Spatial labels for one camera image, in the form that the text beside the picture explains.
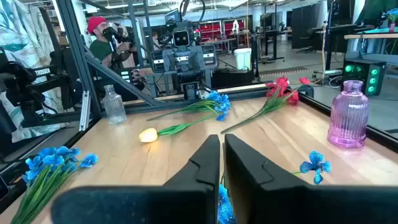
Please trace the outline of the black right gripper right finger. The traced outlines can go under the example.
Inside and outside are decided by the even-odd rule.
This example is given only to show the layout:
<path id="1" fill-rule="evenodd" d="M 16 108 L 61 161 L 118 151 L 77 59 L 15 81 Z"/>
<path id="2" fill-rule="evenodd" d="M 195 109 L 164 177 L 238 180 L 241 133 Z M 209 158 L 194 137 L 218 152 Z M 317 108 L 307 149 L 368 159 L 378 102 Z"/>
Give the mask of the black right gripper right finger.
<path id="1" fill-rule="evenodd" d="M 398 224 L 398 187 L 311 185 L 233 134 L 224 164 L 238 224 Z"/>

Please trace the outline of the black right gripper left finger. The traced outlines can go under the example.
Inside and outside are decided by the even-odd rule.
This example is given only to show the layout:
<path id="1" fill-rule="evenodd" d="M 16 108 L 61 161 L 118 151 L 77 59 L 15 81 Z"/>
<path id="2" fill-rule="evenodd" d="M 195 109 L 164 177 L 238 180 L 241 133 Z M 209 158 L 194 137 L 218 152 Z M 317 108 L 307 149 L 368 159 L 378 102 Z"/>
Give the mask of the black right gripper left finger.
<path id="1" fill-rule="evenodd" d="M 164 185 L 84 186 L 59 195 L 53 224 L 215 224 L 220 140 L 207 137 Z"/>

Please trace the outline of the small blue flower sprig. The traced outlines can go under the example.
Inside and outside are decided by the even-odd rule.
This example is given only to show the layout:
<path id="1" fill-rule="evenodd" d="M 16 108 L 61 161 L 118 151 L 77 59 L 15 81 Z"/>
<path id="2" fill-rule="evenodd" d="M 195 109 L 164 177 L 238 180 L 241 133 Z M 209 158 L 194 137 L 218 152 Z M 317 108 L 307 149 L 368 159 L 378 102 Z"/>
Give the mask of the small blue flower sprig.
<path id="1" fill-rule="evenodd" d="M 331 172 L 331 164 L 329 161 L 324 162 L 324 155 L 317 151 L 312 151 L 308 157 L 310 161 L 302 162 L 299 167 L 300 170 L 298 172 L 292 172 L 292 174 L 305 174 L 314 171 L 313 183 L 318 185 L 323 181 L 322 173 Z M 229 199 L 229 192 L 224 184 L 225 174 L 222 175 L 219 185 L 218 224 L 237 224 L 233 206 Z"/>

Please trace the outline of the yellow artificial tulip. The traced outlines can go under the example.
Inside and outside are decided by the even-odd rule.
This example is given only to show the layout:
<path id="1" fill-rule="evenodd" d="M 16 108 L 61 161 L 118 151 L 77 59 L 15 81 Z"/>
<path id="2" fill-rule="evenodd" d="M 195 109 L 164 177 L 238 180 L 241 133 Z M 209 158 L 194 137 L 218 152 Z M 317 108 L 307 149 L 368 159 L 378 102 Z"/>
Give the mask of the yellow artificial tulip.
<path id="1" fill-rule="evenodd" d="M 215 117 L 217 117 L 217 114 L 211 114 L 211 115 L 205 116 L 201 119 L 198 119 L 194 122 L 170 126 L 168 128 L 161 129 L 160 131 L 157 131 L 155 128 L 148 128 L 139 134 L 139 140 L 140 140 L 140 142 L 144 142 L 144 143 L 154 142 L 158 139 L 159 136 L 163 136 L 163 135 L 170 136 L 170 135 L 177 134 L 177 133 L 183 131 L 184 129 L 187 129 L 190 126 L 193 126 L 194 124 L 197 124 L 197 123 L 200 123 L 207 119 L 215 118 Z"/>

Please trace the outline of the blue artificial flower bunch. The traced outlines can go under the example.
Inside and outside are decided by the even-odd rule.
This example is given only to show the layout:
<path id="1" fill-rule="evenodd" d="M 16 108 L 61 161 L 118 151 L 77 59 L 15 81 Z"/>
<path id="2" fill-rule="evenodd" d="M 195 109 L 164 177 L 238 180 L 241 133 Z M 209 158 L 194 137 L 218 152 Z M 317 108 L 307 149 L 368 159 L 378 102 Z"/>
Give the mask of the blue artificial flower bunch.
<path id="1" fill-rule="evenodd" d="M 27 190 L 11 224 L 30 224 L 72 174 L 98 162 L 93 153 L 77 159 L 80 152 L 76 147 L 47 147 L 25 160 L 28 170 L 22 174 L 22 180 Z"/>
<path id="2" fill-rule="evenodd" d="M 217 121 L 224 121 L 229 114 L 231 109 L 231 102 L 229 96 L 226 94 L 220 94 L 217 91 L 211 91 L 202 100 L 196 103 L 190 104 L 177 111 L 172 111 L 160 116 L 150 118 L 149 121 L 168 116 L 175 113 L 196 113 L 196 112 L 213 112 L 216 115 Z"/>

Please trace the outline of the red artificial flower bunch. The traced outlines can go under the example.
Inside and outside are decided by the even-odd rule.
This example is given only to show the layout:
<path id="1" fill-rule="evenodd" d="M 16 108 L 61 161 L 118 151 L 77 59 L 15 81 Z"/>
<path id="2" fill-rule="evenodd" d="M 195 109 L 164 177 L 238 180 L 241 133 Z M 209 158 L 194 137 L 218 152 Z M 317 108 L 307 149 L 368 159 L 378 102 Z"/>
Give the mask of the red artificial flower bunch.
<path id="1" fill-rule="evenodd" d="M 273 83 L 266 83 L 266 87 L 269 88 L 269 91 L 266 93 L 267 100 L 262 108 L 244 121 L 226 128 L 221 134 L 226 134 L 244 124 L 254 121 L 260 116 L 281 109 L 286 105 L 296 105 L 299 102 L 299 88 L 309 86 L 312 82 L 306 77 L 301 77 L 298 79 L 298 84 L 300 84 L 299 87 L 289 89 L 289 84 L 287 77 L 279 77 Z"/>

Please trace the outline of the black case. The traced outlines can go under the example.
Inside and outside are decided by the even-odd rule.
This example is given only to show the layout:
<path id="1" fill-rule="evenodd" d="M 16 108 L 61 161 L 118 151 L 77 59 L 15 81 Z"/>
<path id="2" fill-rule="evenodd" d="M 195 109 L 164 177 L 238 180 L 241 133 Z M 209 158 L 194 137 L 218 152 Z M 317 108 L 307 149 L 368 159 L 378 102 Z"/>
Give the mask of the black case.
<path id="1" fill-rule="evenodd" d="M 217 69 L 212 73 L 211 87 L 221 89 L 244 86 L 252 84 L 253 80 L 254 72 L 252 70 Z"/>

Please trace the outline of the grey robot with screen face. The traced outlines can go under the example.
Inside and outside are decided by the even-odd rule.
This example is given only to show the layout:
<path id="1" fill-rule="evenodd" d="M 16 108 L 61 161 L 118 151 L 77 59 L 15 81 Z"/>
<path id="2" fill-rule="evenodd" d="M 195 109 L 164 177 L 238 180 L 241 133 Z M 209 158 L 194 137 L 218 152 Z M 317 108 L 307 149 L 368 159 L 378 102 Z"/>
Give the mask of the grey robot with screen face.
<path id="1" fill-rule="evenodd" d="M 150 53 L 152 71 L 175 77 L 186 100 L 198 98 L 203 75 L 216 65 L 213 45 L 200 45 L 199 33 L 191 21 L 183 21 L 178 10 L 165 15 L 166 33 L 157 50 Z"/>

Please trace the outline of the white bin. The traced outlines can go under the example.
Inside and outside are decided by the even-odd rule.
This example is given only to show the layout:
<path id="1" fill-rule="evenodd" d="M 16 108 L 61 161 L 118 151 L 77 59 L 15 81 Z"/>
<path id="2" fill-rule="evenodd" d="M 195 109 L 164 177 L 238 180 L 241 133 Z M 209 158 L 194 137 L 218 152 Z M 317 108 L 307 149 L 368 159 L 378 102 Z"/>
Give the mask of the white bin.
<path id="1" fill-rule="evenodd" d="M 251 69 L 251 48 L 235 49 L 234 56 L 237 70 Z"/>

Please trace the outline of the computer tower with green lights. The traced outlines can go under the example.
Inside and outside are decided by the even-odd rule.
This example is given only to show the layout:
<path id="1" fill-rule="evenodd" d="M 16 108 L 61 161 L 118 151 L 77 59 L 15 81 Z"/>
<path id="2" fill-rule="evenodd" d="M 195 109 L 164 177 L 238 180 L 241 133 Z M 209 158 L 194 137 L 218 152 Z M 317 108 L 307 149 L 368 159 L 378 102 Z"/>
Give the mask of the computer tower with green lights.
<path id="1" fill-rule="evenodd" d="M 378 96 L 381 92 L 386 62 L 364 59 L 345 59 L 342 82 L 359 80 L 363 85 L 361 91 L 366 96 Z"/>

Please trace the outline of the red storage rack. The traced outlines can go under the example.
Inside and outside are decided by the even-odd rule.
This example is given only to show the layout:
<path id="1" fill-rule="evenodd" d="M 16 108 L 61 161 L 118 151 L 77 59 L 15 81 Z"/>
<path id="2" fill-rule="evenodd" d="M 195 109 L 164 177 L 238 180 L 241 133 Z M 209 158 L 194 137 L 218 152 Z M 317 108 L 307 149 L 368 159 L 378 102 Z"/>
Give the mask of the red storage rack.
<path id="1" fill-rule="evenodd" d="M 227 39 L 233 38 L 235 35 L 242 34 L 246 30 L 246 20 L 244 18 L 227 19 L 223 23 L 224 36 Z"/>
<path id="2" fill-rule="evenodd" d="M 223 31 L 221 21 L 201 22 L 199 29 L 201 30 L 201 42 L 222 39 Z"/>

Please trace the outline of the black room divider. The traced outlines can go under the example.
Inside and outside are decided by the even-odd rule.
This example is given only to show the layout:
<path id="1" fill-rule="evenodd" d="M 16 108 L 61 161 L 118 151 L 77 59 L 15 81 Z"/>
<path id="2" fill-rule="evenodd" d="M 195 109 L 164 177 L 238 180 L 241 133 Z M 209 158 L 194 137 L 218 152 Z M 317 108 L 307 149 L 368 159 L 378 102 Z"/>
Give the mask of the black room divider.
<path id="1" fill-rule="evenodd" d="M 292 10 L 292 48 L 311 47 L 321 50 L 322 38 L 313 28 L 321 27 L 318 17 L 322 9 L 321 3 L 298 7 Z"/>

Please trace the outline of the small blue flower bouquet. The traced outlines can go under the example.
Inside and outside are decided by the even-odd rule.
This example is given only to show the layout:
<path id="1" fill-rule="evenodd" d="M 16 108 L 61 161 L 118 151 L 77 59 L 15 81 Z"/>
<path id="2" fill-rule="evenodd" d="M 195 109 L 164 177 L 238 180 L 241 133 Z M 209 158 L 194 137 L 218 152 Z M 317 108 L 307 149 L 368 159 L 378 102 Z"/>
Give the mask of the small blue flower bouquet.
<path id="1" fill-rule="evenodd" d="M 395 23 L 398 19 L 398 8 L 389 9 L 388 11 L 383 12 L 381 17 L 383 19 L 388 19 L 391 23 Z"/>

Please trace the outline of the leaf pattern fabric hanging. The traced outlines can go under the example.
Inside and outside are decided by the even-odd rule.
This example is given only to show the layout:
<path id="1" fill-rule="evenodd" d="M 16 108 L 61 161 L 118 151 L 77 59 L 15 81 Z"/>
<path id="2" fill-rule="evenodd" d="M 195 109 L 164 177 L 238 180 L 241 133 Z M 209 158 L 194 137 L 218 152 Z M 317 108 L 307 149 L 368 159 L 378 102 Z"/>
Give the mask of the leaf pattern fabric hanging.
<path id="1" fill-rule="evenodd" d="M 53 45 L 38 7 L 27 6 L 19 0 L 0 0 L 0 47 L 5 50 L 9 61 L 18 62 L 26 68 L 50 64 Z M 52 133 L 66 126 L 65 123 L 60 123 L 22 127 L 22 110 L 12 105 L 6 96 L 5 86 L 1 83 L 0 101 L 16 126 L 16 131 L 7 135 L 12 143 Z"/>

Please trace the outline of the silver aluminium bracket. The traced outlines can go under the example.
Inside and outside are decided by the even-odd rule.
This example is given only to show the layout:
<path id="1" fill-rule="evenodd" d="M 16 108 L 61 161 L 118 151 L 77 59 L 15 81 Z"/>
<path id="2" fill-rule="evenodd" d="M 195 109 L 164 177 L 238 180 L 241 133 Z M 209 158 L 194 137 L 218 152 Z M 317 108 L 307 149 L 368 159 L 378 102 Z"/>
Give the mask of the silver aluminium bracket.
<path id="1" fill-rule="evenodd" d="M 83 91 L 79 131 L 85 131 L 90 121 L 91 96 L 89 91 Z"/>

